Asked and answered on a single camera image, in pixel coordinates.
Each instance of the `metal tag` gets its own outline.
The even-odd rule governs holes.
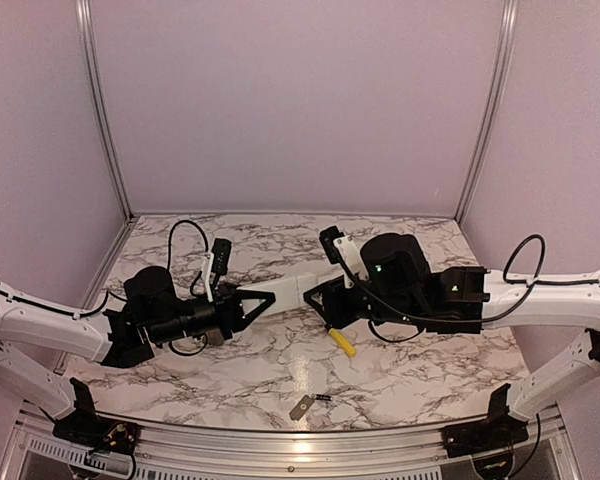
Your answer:
[[[291,420],[300,420],[302,417],[304,417],[304,414],[307,413],[307,410],[309,410],[309,407],[313,405],[313,402],[315,402],[315,400],[309,395],[302,397],[302,400],[300,400],[298,404],[289,412]]]

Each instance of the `table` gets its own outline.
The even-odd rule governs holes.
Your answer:
[[[333,215],[151,215],[135,225],[104,288],[123,294],[122,283],[149,265],[166,265],[167,236],[179,219],[196,220],[214,237],[233,242],[227,280],[242,285],[329,265],[320,230],[337,225],[359,246],[385,232],[415,234],[433,271],[476,260],[453,220]],[[201,265],[197,231],[174,235],[172,274],[179,296]],[[121,308],[112,301],[109,308]],[[414,327],[383,325],[387,337]],[[256,320],[221,347],[182,358],[156,349],[156,358],[114,369],[71,357],[65,375],[87,383],[102,412],[145,420],[234,429],[324,431],[384,428],[486,413],[490,393],[527,375],[510,329],[481,335],[423,334],[405,344],[384,344],[366,321],[342,333],[358,354],[347,357],[310,309]],[[305,394],[329,394],[299,421],[290,410]]]

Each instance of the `yellow handle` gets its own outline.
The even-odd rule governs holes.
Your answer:
[[[333,338],[338,344],[338,346],[344,350],[344,353],[346,353],[350,357],[356,356],[355,347],[351,345],[349,341],[346,338],[344,338],[344,336],[338,330],[336,330],[335,328],[330,328],[329,335],[331,335],[331,338]]]

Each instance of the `white wall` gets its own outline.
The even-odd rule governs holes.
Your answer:
[[[69,305],[122,225],[75,15],[71,1],[0,0],[0,279]],[[0,460],[19,405],[0,389]]]
[[[539,232],[547,273],[600,268],[600,0],[522,2],[509,80],[463,229],[493,267]],[[530,271],[527,259],[518,270]],[[516,331],[531,368],[574,335]],[[600,380],[560,407],[583,478],[600,480]]]
[[[503,2],[94,2],[137,211],[452,216]]]

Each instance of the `marble tabletop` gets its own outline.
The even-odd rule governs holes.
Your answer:
[[[214,237],[233,242],[227,279],[242,285],[329,265],[318,233],[331,225],[359,246],[385,232],[415,234],[433,271],[473,265],[475,258],[453,220],[332,215],[205,215],[141,217],[114,265],[105,289],[123,294],[122,283],[149,265],[165,265],[167,236],[179,219],[192,218]],[[171,271],[179,296],[201,265],[197,231],[182,225],[174,235]],[[120,308],[117,300],[109,308]],[[382,325],[387,337],[409,336],[414,327]],[[155,349],[156,358],[114,369],[71,357],[65,375],[89,385],[102,412],[173,424],[258,430],[346,430],[413,425],[486,413],[490,393],[527,374],[509,329],[481,335],[423,334],[385,344],[359,321],[342,332],[358,354],[336,346],[310,309],[256,320],[220,347],[178,357]],[[303,395],[329,394],[299,421],[290,410]]]

